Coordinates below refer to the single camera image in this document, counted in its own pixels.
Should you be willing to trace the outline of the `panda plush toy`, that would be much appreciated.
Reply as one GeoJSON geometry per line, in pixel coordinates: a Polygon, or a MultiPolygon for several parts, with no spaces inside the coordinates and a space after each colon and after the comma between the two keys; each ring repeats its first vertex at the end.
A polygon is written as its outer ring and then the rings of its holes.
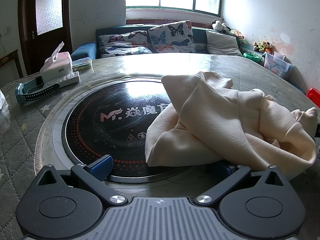
{"type": "Polygon", "coordinates": [[[231,31],[231,29],[225,23],[221,23],[218,20],[215,20],[214,22],[212,22],[212,28],[215,31],[219,31],[222,33],[230,33],[231,31]]]}

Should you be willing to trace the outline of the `upright butterfly cushion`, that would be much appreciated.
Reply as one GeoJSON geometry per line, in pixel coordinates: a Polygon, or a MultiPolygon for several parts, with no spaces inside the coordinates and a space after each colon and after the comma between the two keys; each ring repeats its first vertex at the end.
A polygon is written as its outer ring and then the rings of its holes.
{"type": "Polygon", "coordinates": [[[180,21],[150,28],[148,35],[157,53],[195,53],[191,21],[180,21]]]}

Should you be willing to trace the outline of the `teal black hair brush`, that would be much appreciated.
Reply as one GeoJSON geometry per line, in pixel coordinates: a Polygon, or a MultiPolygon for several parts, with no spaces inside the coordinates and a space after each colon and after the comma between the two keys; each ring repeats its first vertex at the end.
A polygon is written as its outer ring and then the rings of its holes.
{"type": "Polygon", "coordinates": [[[29,101],[39,100],[54,93],[60,88],[56,81],[48,81],[45,83],[42,76],[37,76],[26,83],[19,83],[15,88],[16,100],[19,104],[29,101]]]}

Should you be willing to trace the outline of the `plastic wrapped tissue pack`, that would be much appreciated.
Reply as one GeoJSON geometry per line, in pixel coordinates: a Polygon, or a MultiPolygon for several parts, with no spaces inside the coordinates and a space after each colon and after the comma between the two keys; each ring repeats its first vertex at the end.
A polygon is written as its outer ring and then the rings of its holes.
{"type": "Polygon", "coordinates": [[[11,118],[8,109],[8,103],[4,94],[0,90],[0,135],[5,133],[10,126],[11,118]]]}

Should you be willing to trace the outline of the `dark wooden door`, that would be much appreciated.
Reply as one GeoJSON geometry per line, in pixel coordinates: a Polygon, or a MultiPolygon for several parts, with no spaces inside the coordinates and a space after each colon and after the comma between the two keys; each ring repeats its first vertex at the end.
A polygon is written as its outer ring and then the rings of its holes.
{"type": "Polygon", "coordinates": [[[18,28],[27,75],[39,72],[61,42],[72,52],[69,0],[18,0],[18,28]]]}

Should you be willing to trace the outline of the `small plush toys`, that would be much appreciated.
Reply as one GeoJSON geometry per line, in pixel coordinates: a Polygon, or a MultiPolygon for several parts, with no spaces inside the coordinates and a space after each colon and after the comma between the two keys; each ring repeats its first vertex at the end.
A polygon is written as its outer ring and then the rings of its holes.
{"type": "Polygon", "coordinates": [[[260,53],[270,53],[272,54],[272,47],[273,44],[268,41],[263,41],[263,42],[254,42],[253,43],[253,50],[258,51],[260,53]]]}

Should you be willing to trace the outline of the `red plastic stool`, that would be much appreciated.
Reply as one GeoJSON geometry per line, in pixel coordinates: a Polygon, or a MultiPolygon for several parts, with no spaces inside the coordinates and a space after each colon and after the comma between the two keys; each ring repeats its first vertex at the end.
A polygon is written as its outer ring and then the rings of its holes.
{"type": "Polygon", "coordinates": [[[320,91],[316,88],[311,87],[306,97],[309,98],[318,108],[320,107],[320,91]]]}

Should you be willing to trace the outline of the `green bowl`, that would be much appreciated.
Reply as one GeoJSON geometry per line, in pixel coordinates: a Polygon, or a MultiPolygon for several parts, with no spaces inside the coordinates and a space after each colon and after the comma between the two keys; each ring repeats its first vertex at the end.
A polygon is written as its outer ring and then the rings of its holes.
{"type": "Polygon", "coordinates": [[[252,54],[252,53],[243,53],[243,57],[246,59],[252,60],[256,63],[259,63],[261,60],[261,58],[259,56],[252,54]]]}

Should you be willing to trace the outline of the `pink tissue box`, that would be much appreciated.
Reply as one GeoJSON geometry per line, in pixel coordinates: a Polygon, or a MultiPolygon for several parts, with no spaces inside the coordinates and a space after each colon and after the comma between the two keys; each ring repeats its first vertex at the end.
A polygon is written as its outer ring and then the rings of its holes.
{"type": "Polygon", "coordinates": [[[72,59],[68,51],[60,53],[63,46],[64,42],[61,42],[54,50],[51,57],[45,60],[43,67],[40,69],[44,83],[67,74],[71,74],[72,59]]]}

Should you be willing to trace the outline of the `flat butterfly pillow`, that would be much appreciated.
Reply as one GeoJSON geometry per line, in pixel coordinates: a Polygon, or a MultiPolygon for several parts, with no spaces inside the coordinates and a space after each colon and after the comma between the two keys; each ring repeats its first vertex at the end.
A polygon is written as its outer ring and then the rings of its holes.
{"type": "Polygon", "coordinates": [[[136,54],[152,54],[148,48],[147,31],[100,35],[98,37],[101,58],[136,54]]]}

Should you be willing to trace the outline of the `grey quilted star table cover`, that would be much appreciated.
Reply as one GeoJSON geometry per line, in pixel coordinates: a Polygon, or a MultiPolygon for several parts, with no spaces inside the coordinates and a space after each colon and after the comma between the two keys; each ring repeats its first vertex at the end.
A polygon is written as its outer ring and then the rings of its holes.
{"type": "Polygon", "coordinates": [[[319,109],[248,59],[112,57],[1,91],[1,239],[319,238],[319,109]]]}

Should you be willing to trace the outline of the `clear plastic storage box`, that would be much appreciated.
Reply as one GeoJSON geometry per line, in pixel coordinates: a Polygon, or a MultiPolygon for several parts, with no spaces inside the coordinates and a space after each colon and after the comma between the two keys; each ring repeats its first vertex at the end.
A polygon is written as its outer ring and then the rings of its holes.
{"type": "Polygon", "coordinates": [[[293,65],[283,61],[270,53],[265,53],[264,68],[281,77],[284,80],[290,78],[291,72],[293,70],[293,65]]]}

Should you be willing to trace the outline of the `cream garment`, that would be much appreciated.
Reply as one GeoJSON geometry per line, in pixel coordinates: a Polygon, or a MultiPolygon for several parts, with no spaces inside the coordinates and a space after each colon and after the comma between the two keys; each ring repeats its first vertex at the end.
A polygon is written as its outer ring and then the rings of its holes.
{"type": "Polygon", "coordinates": [[[190,166],[222,159],[253,170],[278,166],[289,179],[316,161],[316,108],[279,105],[259,89],[234,90],[214,71],[166,75],[170,104],[149,126],[149,166],[190,166]]]}

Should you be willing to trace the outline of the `grey cushion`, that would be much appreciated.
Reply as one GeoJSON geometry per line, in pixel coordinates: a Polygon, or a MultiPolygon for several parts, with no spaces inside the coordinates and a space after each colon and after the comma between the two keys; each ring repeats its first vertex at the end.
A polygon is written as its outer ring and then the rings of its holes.
{"type": "Polygon", "coordinates": [[[242,56],[236,37],[213,31],[206,31],[207,51],[215,55],[242,56]]]}

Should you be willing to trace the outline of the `white power strip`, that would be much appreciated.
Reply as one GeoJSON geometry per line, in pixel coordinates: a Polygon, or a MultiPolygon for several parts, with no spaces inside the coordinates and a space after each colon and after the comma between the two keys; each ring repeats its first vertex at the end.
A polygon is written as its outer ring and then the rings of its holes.
{"type": "Polygon", "coordinates": [[[79,76],[79,72],[72,72],[70,74],[67,74],[65,76],[61,76],[58,78],[55,78],[53,80],[50,80],[48,82],[46,82],[44,85],[45,86],[52,86],[56,83],[59,84],[60,88],[74,84],[74,83],[78,83],[80,80],[80,76],[79,76]]]}

